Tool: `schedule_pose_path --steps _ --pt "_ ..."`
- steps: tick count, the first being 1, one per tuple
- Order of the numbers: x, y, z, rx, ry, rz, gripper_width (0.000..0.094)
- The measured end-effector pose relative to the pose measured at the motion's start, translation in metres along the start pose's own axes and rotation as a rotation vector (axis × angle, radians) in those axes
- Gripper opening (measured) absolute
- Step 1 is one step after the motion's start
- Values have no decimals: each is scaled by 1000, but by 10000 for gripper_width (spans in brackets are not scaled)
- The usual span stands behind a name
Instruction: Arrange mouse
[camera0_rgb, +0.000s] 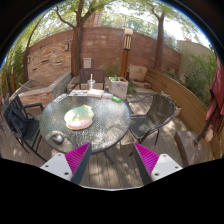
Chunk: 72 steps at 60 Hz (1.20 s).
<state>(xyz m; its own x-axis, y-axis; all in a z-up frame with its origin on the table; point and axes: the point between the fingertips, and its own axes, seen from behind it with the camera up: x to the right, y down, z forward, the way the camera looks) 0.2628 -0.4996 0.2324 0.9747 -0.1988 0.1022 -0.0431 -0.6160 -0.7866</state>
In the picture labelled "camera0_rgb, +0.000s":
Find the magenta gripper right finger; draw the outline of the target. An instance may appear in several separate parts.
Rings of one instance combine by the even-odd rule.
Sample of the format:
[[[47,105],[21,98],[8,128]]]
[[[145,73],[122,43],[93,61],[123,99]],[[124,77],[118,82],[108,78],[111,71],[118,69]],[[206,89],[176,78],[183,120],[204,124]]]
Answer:
[[[157,154],[138,143],[133,144],[133,155],[144,185],[182,169],[168,154]]]

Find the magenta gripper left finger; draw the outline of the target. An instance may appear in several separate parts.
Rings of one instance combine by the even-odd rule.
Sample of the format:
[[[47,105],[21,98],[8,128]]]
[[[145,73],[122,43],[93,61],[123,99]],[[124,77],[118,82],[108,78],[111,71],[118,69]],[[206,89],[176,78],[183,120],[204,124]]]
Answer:
[[[41,169],[79,185],[91,153],[92,145],[86,143],[66,154],[57,153]]]

